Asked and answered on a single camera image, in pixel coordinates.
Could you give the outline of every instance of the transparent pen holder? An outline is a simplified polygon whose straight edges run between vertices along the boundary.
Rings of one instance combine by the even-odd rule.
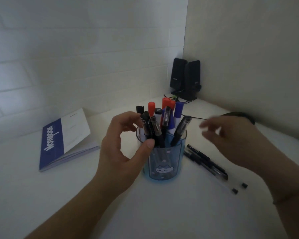
[[[136,137],[140,144],[142,141],[139,137],[139,129],[136,131]],[[185,141],[187,131],[178,141],[176,146],[171,147],[171,141],[174,136],[170,133],[166,134],[166,148],[154,148],[144,165],[143,173],[146,177],[154,180],[169,180],[174,178],[180,171],[181,161],[185,149]]]

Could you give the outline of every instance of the white brick wall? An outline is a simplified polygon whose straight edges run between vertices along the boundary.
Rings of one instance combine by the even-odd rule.
[[[0,141],[169,92],[188,0],[0,0]]]

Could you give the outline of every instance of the cartoon cat face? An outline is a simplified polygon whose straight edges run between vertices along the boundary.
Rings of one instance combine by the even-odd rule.
[[[173,171],[173,169],[173,167],[169,167],[168,165],[159,166],[158,168],[156,168],[156,172],[164,174]]]

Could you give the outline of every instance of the black mouse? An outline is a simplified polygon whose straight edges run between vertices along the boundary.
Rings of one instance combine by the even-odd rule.
[[[255,119],[244,112],[229,112],[226,114],[223,114],[222,116],[236,116],[236,117],[246,117],[253,125],[255,125]]]

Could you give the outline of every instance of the red cap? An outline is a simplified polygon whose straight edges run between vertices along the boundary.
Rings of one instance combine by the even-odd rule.
[[[176,105],[176,101],[171,100],[170,101],[170,108],[171,108],[172,111],[174,110],[175,105]]]
[[[169,106],[170,105],[170,98],[168,97],[164,97],[163,98],[163,103],[162,103],[162,109],[165,109],[166,106]]]
[[[149,115],[152,117],[154,116],[155,112],[155,102],[149,102]]]

